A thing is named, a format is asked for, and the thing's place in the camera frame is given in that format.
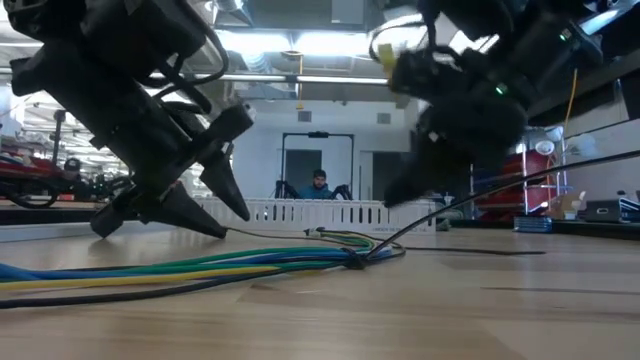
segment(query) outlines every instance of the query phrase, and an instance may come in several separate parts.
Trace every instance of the table surface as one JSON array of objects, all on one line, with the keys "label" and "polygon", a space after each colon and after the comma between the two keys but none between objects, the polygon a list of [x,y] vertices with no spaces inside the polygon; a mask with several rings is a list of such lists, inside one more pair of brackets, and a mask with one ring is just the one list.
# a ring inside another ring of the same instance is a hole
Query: table surface
[{"label": "table surface", "polygon": [[[640,242],[471,229],[403,242],[549,253],[497,257],[413,251],[365,271],[282,276],[139,302],[5,310],[0,312],[0,357],[639,358]],[[0,262],[33,269],[150,264],[308,243],[246,235],[223,241],[176,230],[109,240],[5,243]],[[114,289],[2,293],[0,298],[98,291]]]}]

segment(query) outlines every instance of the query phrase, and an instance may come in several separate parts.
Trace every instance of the white fence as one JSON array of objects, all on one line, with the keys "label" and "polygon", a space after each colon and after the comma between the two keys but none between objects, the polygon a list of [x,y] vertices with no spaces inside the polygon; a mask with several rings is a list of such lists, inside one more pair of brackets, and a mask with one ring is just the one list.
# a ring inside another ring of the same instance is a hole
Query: white fence
[{"label": "white fence", "polygon": [[[251,218],[246,222],[218,199],[196,201],[220,224],[250,231],[302,231],[322,226],[389,234],[435,211],[432,201],[413,202],[390,210],[379,201],[247,199]],[[435,221],[425,222],[414,232],[435,233]]]}]

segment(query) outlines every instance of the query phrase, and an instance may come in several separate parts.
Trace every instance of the ceiling light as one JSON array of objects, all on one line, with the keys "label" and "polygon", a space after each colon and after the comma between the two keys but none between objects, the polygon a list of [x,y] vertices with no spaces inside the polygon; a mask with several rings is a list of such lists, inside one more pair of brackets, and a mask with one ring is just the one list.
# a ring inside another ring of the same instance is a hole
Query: ceiling light
[{"label": "ceiling light", "polygon": [[310,32],[300,36],[293,50],[316,56],[364,55],[369,52],[369,40],[361,33]]},{"label": "ceiling light", "polygon": [[216,31],[216,34],[227,51],[244,55],[291,51],[289,39],[282,34],[234,33],[231,31]]},{"label": "ceiling light", "polygon": [[[198,74],[197,78],[203,78],[208,74]],[[253,74],[226,74],[221,80],[226,81],[246,81],[246,82],[286,82],[287,77],[284,75],[253,75]]]},{"label": "ceiling light", "polygon": [[487,40],[484,43],[484,45],[482,45],[482,47],[480,47],[478,51],[480,51],[483,54],[486,54],[487,51],[489,51],[489,49],[491,49],[491,47],[498,42],[498,40],[500,40],[500,36],[493,35],[489,40]]},{"label": "ceiling light", "polygon": [[0,47],[22,47],[22,48],[41,48],[42,43],[39,42],[1,42]]},{"label": "ceiling light", "polygon": [[491,38],[486,36],[476,41],[471,41],[462,31],[459,30],[453,36],[453,39],[451,39],[451,42],[449,43],[449,47],[451,47],[458,54],[462,54],[462,52],[467,48],[472,50],[484,49],[484,52],[486,52],[487,50],[489,50],[491,46],[493,46],[493,44],[495,44],[498,41],[498,39],[499,37],[497,35],[494,35]]},{"label": "ceiling light", "polygon": [[387,85],[387,79],[377,78],[349,78],[333,76],[307,76],[299,75],[301,83],[327,83],[327,84],[356,84],[356,85]]},{"label": "ceiling light", "polygon": [[593,35],[603,27],[609,25],[618,15],[619,10],[609,10],[598,14],[591,19],[580,24],[580,27],[587,35]]}]

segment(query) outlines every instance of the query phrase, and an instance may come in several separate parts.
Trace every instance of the person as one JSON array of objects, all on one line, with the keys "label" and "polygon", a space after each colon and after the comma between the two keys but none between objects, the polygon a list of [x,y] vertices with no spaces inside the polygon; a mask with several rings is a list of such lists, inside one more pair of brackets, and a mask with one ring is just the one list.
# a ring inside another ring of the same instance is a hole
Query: person
[{"label": "person", "polygon": [[327,200],[332,193],[327,184],[327,173],[321,169],[313,172],[313,184],[299,192],[300,198],[310,200]]}]

